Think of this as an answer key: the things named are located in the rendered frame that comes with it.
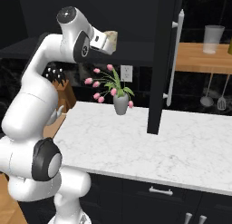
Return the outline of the dark drawer front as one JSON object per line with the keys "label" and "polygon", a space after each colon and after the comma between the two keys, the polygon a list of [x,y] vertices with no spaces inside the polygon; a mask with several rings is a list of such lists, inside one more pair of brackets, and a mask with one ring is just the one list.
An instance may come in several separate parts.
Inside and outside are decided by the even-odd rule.
{"label": "dark drawer front", "polygon": [[[172,190],[173,195],[167,196],[164,194],[149,192],[149,188],[153,186],[157,190]],[[201,192],[195,190],[188,190],[168,185],[161,185],[157,183],[148,183],[137,180],[124,180],[122,183],[123,193],[126,195],[137,195],[143,198],[166,200],[189,206],[197,205],[201,199]]]}

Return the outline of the black cabinet door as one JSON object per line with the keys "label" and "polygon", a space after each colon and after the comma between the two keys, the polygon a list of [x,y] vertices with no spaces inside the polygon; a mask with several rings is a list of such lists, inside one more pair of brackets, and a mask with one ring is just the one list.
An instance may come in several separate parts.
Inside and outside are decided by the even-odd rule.
{"label": "black cabinet door", "polygon": [[175,43],[176,28],[182,0],[158,0],[155,19],[154,56],[150,86],[150,107],[147,133],[158,134],[162,112],[163,93],[169,70],[169,48]]}

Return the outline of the clear glass jug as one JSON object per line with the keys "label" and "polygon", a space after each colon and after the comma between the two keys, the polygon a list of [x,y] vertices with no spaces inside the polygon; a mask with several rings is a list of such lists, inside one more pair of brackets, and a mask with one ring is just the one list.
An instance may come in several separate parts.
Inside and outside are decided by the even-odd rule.
{"label": "clear glass jug", "polygon": [[203,53],[214,54],[217,51],[225,27],[222,25],[206,25],[203,42]]}

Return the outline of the grey hanging ladle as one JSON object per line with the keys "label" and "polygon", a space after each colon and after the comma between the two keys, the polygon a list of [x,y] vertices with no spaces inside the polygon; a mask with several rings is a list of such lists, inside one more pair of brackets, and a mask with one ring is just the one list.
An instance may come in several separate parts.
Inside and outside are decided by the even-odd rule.
{"label": "grey hanging ladle", "polygon": [[214,102],[213,102],[213,99],[212,99],[211,97],[208,96],[208,92],[209,92],[209,88],[210,88],[210,85],[211,85],[211,82],[212,82],[212,78],[213,78],[213,74],[210,75],[206,95],[203,96],[203,97],[200,99],[200,103],[201,103],[204,107],[210,107],[210,106],[212,106],[213,103],[214,103]]}

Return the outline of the wooden knife block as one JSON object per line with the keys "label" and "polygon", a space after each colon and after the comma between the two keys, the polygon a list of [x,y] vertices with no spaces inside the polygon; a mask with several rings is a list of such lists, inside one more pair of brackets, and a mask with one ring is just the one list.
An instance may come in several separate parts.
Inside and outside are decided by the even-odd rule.
{"label": "wooden knife block", "polygon": [[47,68],[45,78],[48,79],[58,92],[58,106],[63,106],[63,113],[67,113],[76,104],[76,97],[69,79],[62,68]]}

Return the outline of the white wall outlet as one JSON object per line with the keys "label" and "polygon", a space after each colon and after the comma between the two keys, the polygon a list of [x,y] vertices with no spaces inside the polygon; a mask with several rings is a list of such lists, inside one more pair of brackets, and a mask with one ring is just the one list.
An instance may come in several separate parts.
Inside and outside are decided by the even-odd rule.
{"label": "white wall outlet", "polygon": [[122,65],[121,66],[121,81],[131,83],[132,82],[132,71],[133,71],[132,65]]}

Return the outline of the wooden shelf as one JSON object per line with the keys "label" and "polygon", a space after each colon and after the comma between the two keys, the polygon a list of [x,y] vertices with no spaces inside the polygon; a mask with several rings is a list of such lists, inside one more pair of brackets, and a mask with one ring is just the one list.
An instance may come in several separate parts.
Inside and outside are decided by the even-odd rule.
{"label": "wooden shelf", "polygon": [[220,44],[215,54],[204,54],[203,44],[180,43],[176,70],[191,73],[232,74],[232,55],[228,44]]}

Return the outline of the grey vase with pink tulips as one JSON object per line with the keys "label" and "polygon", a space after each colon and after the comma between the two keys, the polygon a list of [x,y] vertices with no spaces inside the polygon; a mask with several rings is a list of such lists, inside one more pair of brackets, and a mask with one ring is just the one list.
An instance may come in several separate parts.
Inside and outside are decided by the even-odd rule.
{"label": "grey vase with pink tulips", "polygon": [[104,72],[99,68],[94,68],[93,71],[97,74],[102,74],[102,78],[93,79],[91,77],[84,80],[85,85],[91,85],[93,88],[98,88],[101,84],[106,88],[105,92],[95,93],[92,97],[98,103],[105,101],[105,96],[110,95],[113,99],[113,105],[118,115],[124,115],[128,108],[133,108],[134,92],[126,84],[121,85],[121,80],[114,69],[112,64],[107,65],[107,70],[111,72],[111,75]]}

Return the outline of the grey hanging spatula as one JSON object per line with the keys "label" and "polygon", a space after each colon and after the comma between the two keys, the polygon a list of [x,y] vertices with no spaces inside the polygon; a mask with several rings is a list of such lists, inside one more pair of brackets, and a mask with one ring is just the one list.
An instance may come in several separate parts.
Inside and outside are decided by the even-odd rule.
{"label": "grey hanging spatula", "polygon": [[217,100],[217,109],[219,111],[224,111],[227,108],[227,101],[226,101],[226,99],[224,97],[224,94],[225,94],[225,91],[226,91],[226,88],[227,88],[227,83],[229,81],[229,78],[230,78],[230,75],[228,74],[225,85],[224,85],[223,92],[222,92],[221,96]]}

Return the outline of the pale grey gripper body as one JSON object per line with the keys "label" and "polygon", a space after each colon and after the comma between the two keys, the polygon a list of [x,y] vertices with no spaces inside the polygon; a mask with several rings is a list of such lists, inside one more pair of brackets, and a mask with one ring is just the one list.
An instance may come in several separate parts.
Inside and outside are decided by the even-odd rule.
{"label": "pale grey gripper body", "polygon": [[107,38],[103,50],[107,54],[113,54],[117,49],[118,33],[116,31],[105,31],[104,33]]}

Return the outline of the dark upper cabinet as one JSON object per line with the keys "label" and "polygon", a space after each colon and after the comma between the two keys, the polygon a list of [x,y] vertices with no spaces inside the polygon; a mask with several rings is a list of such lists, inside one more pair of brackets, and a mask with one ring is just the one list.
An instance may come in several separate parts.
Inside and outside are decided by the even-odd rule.
{"label": "dark upper cabinet", "polygon": [[111,55],[91,50],[88,63],[112,63],[138,66],[153,65],[156,0],[1,0],[5,14],[19,15],[13,26],[2,25],[8,31],[0,37],[6,47],[0,57],[27,59],[43,33],[59,34],[56,16],[66,6],[77,7],[91,25],[100,31],[116,31],[118,43]]}

